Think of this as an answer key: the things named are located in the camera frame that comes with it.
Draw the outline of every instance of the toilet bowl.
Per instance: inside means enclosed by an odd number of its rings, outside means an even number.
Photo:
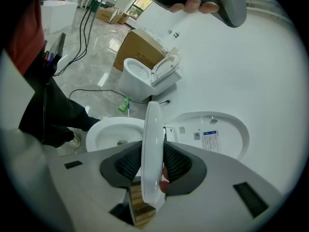
[[[167,56],[152,70],[136,59],[127,58],[118,87],[123,93],[139,101],[158,95],[182,79],[179,64],[178,54]]]
[[[86,136],[87,152],[103,150],[143,139],[144,120],[112,117],[93,125]]]

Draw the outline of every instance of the gray marble floor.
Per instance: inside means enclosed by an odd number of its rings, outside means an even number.
[[[58,71],[66,66],[67,63],[76,56],[79,50],[79,25],[83,15],[84,10],[77,9],[71,27],[65,28],[60,32],[45,35],[45,39],[48,41],[46,49],[50,49],[62,32],[67,35],[62,59],[58,64]],[[92,16],[93,14],[91,14],[89,23],[86,26],[86,36],[88,36]],[[130,28],[126,25],[111,25],[95,19],[86,56],[72,63],[62,75],[54,77],[67,97],[73,90],[78,88],[112,89],[121,93],[117,84],[121,72],[114,68],[112,64],[129,30]],[[103,119],[104,117],[127,116],[126,112],[122,113],[117,109],[124,98],[110,91],[76,91],[72,94],[71,99],[85,107],[88,115],[95,118]],[[146,108],[146,105],[131,102],[130,117],[144,119]],[[64,144],[62,147],[58,148],[58,153],[61,156],[78,154],[86,151],[86,132],[79,129],[72,130],[81,138],[82,144],[78,148],[73,148],[68,144]]]

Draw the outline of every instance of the drain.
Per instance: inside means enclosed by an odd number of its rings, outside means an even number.
[[[127,141],[119,141],[118,143],[117,143],[117,146],[121,146],[121,145],[125,145],[125,144],[127,144]]]

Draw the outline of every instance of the blue and white label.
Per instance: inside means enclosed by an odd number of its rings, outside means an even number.
[[[202,141],[203,141],[203,149],[217,153],[220,152],[219,133],[217,130],[204,132]]]

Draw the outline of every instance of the black pants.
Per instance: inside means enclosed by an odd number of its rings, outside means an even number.
[[[34,89],[19,128],[42,141],[45,145],[60,147],[74,138],[74,133],[67,127],[88,131],[99,119],[89,117],[78,103],[69,100],[58,87],[53,78],[46,85],[42,65],[43,51],[33,61],[24,74],[24,78]],[[43,98],[46,87],[46,112],[43,130]]]

